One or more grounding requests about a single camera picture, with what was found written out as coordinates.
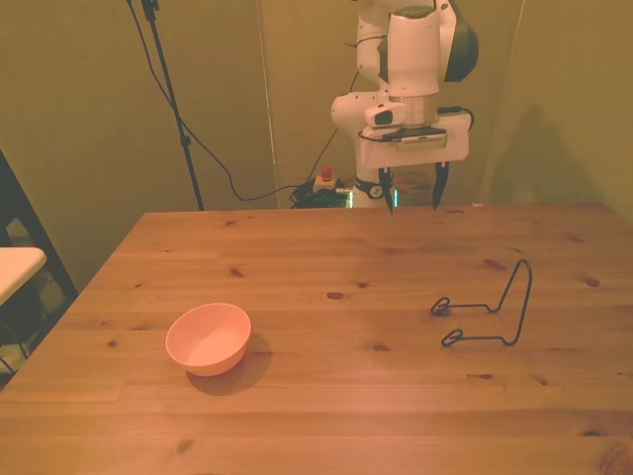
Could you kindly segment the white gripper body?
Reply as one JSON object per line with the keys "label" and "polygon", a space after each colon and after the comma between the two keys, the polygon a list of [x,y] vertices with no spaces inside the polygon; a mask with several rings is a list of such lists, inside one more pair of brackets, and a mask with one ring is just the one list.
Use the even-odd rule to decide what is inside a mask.
{"label": "white gripper body", "polygon": [[464,160],[469,154],[470,114],[441,115],[423,128],[365,128],[358,158],[367,168],[394,168]]}

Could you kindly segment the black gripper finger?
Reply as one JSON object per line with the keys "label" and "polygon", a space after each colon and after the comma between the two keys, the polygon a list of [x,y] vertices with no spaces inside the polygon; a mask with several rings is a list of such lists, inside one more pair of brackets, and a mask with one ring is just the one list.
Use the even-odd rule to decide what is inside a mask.
{"label": "black gripper finger", "polygon": [[394,212],[394,197],[392,194],[393,188],[393,172],[391,168],[381,168],[379,170],[379,184],[382,188],[384,199],[387,204],[387,208],[390,213]]}
{"label": "black gripper finger", "polygon": [[435,183],[432,190],[431,206],[436,210],[441,200],[448,182],[449,177],[449,163],[438,162],[435,164]]}

